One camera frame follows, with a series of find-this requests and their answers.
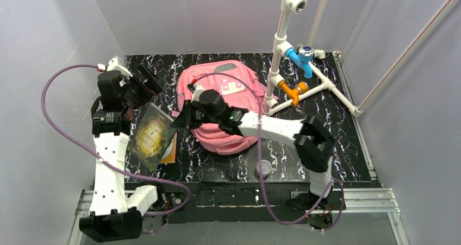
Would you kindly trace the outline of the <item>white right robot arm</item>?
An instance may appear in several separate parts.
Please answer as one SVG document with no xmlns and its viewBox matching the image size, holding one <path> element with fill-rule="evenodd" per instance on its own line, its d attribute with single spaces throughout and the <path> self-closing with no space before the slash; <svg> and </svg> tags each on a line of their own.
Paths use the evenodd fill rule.
<svg viewBox="0 0 461 245">
<path fill-rule="evenodd" d="M 261 137 L 294 148 L 308 170 L 309 192 L 321 198 L 330 194 L 334 138 L 316 117 L 259 117 L 254 111 L 228 105 L 216 90 L 196 90 L 171 127 L 196 129 L 203 124 L 216 124 L 229 135 Z"/>
</svg>

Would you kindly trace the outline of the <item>green gold book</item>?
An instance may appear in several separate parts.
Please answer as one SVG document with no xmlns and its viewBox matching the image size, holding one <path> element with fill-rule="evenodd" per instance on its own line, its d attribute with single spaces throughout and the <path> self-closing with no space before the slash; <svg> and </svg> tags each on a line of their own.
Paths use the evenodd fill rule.
<svg viewBox="0 0 461 245">
<path fill-rule="evenodd" d="M 176 129 L 173 118 L 153 103 L 141 109 L 134 133 L 130 136 L 127 153 L 137 159 L 149 172 L 154 172 L 168 150 Z"/>
</svg>

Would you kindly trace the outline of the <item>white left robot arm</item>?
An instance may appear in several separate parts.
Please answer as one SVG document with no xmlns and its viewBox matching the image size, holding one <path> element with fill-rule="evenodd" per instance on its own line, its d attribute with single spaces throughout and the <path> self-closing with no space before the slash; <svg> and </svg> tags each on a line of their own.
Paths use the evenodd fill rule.
<svg viewBox="0 0 461 245">
<path fill-rule="evenodd" d="M 124 67 L 102 66 L 97 77 L 100 96 L 91 108 L 92 134 L 96 148 L 94 193 L 79 230 L 98 243 L 140 237 L 143 216 L 158 200 L 153 185 L 138 187 L 126 197 L 124 168 L 134 109 L 147 104 L 162 92 L 165 80 L 144 64 L 140 75 Z"/>
</svg>

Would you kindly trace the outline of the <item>orange picture book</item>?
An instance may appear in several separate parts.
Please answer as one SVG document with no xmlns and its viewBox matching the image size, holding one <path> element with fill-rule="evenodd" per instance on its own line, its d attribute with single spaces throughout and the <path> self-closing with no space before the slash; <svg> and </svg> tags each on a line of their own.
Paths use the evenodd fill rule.
<svg viewBox="0 0 461 245">
<path fill-rule="evenodd" d="M 177 134 L 174 135 L 170 145 L 165 151 L 160 161 L 161 164 L 173 164 L 176 162 L 176 145 L 177 145 Z"/>
</svg>

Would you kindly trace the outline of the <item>pink student backpack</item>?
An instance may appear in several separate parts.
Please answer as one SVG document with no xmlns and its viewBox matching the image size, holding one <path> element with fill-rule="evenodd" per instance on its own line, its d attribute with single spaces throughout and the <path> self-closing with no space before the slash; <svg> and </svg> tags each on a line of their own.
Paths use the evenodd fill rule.
<svg viewBox="0 0 461 245">
<path fill-rule="evenodd" d="M 263 99 L 266 86 L 259 82 L 256 72 L 243 63 L 226 60 L 193 65 L 181 73 L 176 88 L 179 111 L 182 110 L 184 101 L 192 98 L 192 92 L 187 89 L 187 85 L 192 80 L 209 73 L 211 76 L 198 82 L 204 89 L 216 90 L 230 106 L 254 112 L 259 110 L 259 104 L 250 91 L 255 91 L 256 95 Z M 192 134 L 206 150 L 220 155 L 242 152 L 257 142 L 256 137 L 229 135 L 216 124 L 203 124 L 193 129 Z"/>
</svg>

